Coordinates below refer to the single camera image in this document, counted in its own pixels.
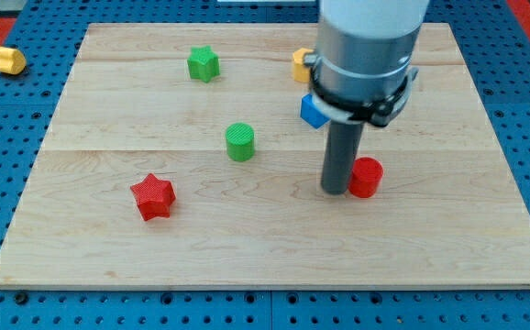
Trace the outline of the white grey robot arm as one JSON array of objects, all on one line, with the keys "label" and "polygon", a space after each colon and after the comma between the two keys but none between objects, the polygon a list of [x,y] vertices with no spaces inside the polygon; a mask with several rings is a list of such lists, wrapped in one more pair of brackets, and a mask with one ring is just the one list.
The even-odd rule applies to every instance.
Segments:
[{"label": "white grey robot arm", "polygon": [[313,90],[334,102],[377,101],[403,82],[428,0],[319,3]]}]

